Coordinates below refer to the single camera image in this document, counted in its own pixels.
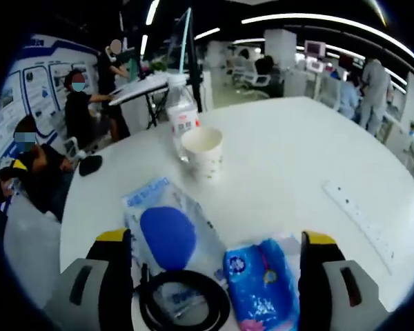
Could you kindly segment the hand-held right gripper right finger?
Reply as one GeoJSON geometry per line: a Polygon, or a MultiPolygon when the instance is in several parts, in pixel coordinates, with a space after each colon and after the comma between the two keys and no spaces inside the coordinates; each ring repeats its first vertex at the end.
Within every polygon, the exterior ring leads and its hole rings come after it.
{"type": "Polygon", "coordinates": [[[300,330],[376,330],[388,318],[376,282],[327,234],[302,232],[300,272],[300,330]]]}

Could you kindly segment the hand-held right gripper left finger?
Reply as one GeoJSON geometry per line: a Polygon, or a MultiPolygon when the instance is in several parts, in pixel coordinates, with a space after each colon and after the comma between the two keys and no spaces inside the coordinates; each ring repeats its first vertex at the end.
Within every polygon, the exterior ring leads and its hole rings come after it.
{"type": "Polygon", "coordinates": [[[100,234],[60,275],[46,315],[58,330],[132,330],[130,231],[100,234]]]}

